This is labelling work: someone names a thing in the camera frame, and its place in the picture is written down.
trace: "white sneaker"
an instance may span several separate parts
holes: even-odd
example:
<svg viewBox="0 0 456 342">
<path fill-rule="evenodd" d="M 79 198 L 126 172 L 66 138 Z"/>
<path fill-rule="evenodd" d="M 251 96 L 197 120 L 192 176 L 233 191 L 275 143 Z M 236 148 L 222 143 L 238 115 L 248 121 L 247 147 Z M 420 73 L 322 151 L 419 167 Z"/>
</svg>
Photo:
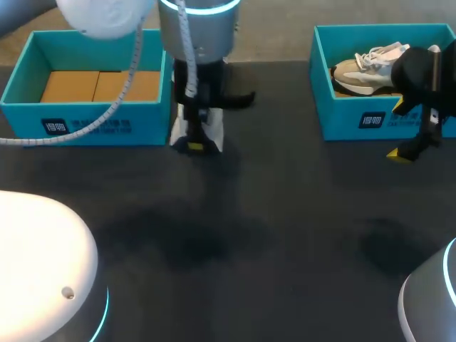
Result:
<svg viewBox="0 0 456 342">
<path fill-rule="evenodd" d="M 354 95 L 372 95 L 384 87 L 393 87 L 391 68 L 410 45 L 397 42 L 372 48 L 369 53 L 355 54 L 355 59 L 340 62 L 332 69 L 336 85 Z"/>
</svg>

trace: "black table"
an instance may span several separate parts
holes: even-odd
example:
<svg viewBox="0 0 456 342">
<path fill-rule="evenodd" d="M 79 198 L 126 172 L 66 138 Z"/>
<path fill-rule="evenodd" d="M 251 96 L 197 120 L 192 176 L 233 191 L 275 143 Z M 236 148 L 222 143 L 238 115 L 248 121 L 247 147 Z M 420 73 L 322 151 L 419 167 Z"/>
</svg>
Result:
<svg viewBox="0 0 456 342">
<path fill-rule="evenodd" d="M 0 149 L 1 189 L 92 229 L 113 342 L 404 341 L 400 286 L 456 235 L 456 144 L 403 166 L 385 158 L 395 142 L 323 142 L 307 69 L 236 64 L 258 99 L 226 113 L 219 157 Z"/>
</svg>

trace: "shoe lace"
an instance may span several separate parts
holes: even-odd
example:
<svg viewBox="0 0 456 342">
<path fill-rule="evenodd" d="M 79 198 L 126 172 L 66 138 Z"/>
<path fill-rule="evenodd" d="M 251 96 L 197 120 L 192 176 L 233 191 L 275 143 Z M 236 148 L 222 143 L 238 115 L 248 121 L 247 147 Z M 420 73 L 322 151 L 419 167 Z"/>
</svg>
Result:
<svg viewBox="0 0 456 342">
<path fill-rule="evenodd" d="M 382 55 L 396 47 L 398 47 L 398 45 L 394 43 L 389 46 L 372 48 L 369 50 L 369 53 L 364 53 L 363 55 L 355 53 L 356 63 L 361 70 L 367 70 L 376 66 L 389 66 L 391 61 L 385 60 Z"/>
</svg>

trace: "white cable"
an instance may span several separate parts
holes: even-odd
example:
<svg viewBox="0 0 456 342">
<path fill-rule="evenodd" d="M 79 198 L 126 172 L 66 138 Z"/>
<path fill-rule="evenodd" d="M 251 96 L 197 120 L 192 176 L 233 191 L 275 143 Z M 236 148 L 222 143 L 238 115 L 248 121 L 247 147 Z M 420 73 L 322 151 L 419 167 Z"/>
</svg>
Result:
<svg viewBox="0 0 456 342">
<path fill-rule="evenodd" d="M 193 49 L 192 36 L 190 34 L 190 25 L 188 23 L 185 0 L 176 0 L 179 15 L 180 38 L 184 48 L 185 59 L 187 62 L 187 86 L 185 95 L 194 98 L 198 89 L 197 62 L 195 50 Z"/>
<path fill-rule="evenodd" d="M 138 69 L 138 64 L 141 59 L 141 52 L 142 52 L 142 47 L 143 47 L 143 22 L 144 20 L 141 21 L 141 24 L 138 25 L 137 31 L 136 31 L 136 36 L 135 36 L 135 49 L 133 52 L 133 59 L 130 64 L 130 68 L 128 69 L 128 79 L 126 80 L 122 93 L 118 96 L 118 99 L 111 104 L 109 109 L 105 111 L 105 113 L 100 116 L 97 120 L 92 122 L 90 125 L 81 128 L 80 130 L 77 130 L 74 133 L 66 134 L 66 135 L 61 135 L 59 137 L 55 138 L 44 138 L 44 139 L 6 139 L 6 138 L 0 138 L 0 145 L 14 145 L 14 146 L 42 146 L 42 145 L 53 145 L 53 144 L 58 144 L 58 143 L 64 143 L 69 140 L 75 140 L 80 137 L 83 137 L 84 135 L 87 135 L 88 133 L 92 132 L 93 130 L 96 130 L 99 128 L 104 122 L 106 122 L 113 114 L 119 109 L 120 105 L 123 102 L 123 98 L 127 94 L 127 92 L 130 90 L 132 81 L 133 81 L 133 76 L 136 73 L 136 70 Z"/>
</svg>

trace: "teal box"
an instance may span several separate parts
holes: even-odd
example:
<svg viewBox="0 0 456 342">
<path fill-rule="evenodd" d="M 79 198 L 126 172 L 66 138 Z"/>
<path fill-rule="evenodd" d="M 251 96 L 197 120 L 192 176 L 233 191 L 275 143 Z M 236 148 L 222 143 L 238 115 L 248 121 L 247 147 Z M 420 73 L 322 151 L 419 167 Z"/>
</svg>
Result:
<svg viewBox="0 0 456 342">
<path fill-rule="evenodd" d="M 416 135 L 421 107 L 406 117 L 392 114 L 396 96 L 337 98 L 328 69 L 355 52 L 367 53 L 376 46 L 400 41 L 414 47 L 437 44 L 442 50 L 455 35 L 447 24 L 393 24 L 316 26 L 310 57 L 310 79 L 325 140 L 403 139 Z M 450 118 L 443 135 L 456 137 L 456 120 Z"/>
<path fill-rule="evenodd" d="M 49 138 L 46 123 L 64 123 L 69 133 L 93 122 L 110 103 L 40 103 L 51 71 L 125 71 L 134 34 L 113 41 L 77 31 L 33 32 L 9 79 L 1 109 L 18 138 Z M 169 130 L 172 59 L 159 30 L 144 30 L 139 71 L 160 71 L 156 102 L 125 102 L 98 130 L 60 145 L 164 145 Z"/>
</svg>

